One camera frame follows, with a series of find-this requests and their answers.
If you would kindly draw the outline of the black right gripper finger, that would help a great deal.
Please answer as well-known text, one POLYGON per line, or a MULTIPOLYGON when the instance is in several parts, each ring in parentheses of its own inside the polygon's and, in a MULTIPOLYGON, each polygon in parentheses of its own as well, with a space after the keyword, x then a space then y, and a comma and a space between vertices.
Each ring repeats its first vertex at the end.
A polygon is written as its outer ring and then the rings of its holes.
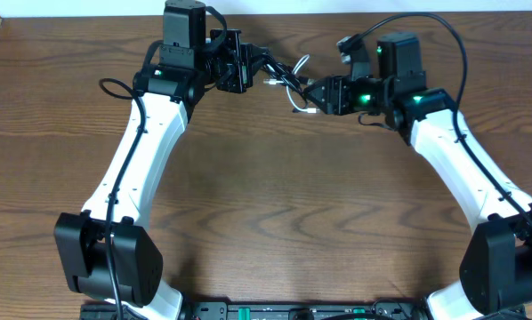
POLYGON ((326 76, 316 80, 313 84, 308 85, 303 93, 306 96, 309 95, 319 95, 319 96, 330 96, 335 92, 335 81, 337 80, 336 76, 326 76))
POLYGON ((332 101, 331 98, 327 98, 326 96, 317 96, 314 94, 306 94, 306 98, 308 102, 313 104, 317 109, 319 109, 322 113, 326 115, 336 115, 337 114, 337 106, 332 101))

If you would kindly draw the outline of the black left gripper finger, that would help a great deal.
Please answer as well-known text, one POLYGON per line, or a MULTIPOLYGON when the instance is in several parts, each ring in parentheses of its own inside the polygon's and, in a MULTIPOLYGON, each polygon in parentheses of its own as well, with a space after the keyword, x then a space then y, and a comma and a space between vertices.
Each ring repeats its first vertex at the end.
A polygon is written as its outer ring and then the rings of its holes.
POLYGON ((267 47, 261 47, 256 44, 242 43, 241 44, 242 57, 245 60, 260 59, 263 54, 269 54, 270 50, 267 47))
POLYGON ((254 76, 264 67, 272 62, 268 57, 253 57, 248 60, 247 64, 247 83, 254 83, 254 76))

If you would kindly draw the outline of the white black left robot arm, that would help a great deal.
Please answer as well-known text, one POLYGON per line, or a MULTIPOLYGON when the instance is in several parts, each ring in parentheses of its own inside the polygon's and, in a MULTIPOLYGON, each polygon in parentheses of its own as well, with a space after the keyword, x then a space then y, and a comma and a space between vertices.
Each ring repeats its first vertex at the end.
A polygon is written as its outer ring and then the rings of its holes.
POLYGON ((243 93, 267 59, 239 31, 207 29, 215 9, 168 1, 163 36, 146 52, 122 98, 132 109, 100 185, 78 213, 62 213, 54 238, 69 289, 96 300, 87 319, 178 319, 181 293, 163 279, 163 257, 149 237, 152 202, 174 145, 195 106, 216 89, 243 93))

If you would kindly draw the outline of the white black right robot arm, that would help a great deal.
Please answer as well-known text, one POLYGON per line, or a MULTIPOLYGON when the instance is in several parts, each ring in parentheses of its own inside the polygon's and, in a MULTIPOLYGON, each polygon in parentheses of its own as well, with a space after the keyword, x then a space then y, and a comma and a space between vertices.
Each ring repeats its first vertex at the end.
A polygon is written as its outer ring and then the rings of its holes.
POLYGON ((440 176, 472 232, 458 280, 431 293, 424 314, 487 318, 532 302, 532 197, 473 137, 449 94, 427 85, 416 35, 381 36, 377 73, 360 36, 345 37, 337 47, 350 73, 318 80, 305 89, 306 98, 329 115, 384 116, 384 127, 440 176))

